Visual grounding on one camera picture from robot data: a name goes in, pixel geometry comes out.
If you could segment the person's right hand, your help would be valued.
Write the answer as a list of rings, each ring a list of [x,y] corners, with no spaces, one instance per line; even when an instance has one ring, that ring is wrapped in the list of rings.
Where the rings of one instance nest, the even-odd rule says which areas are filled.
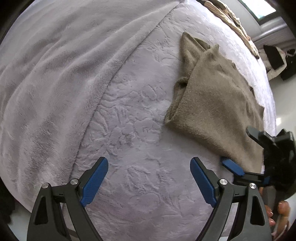
[[[269,225],[272,228],[273,240],[283,239],[289,229],[290,205],[287,201],[280,201],[273,186],[260,187],[259,193],[263,199]]]

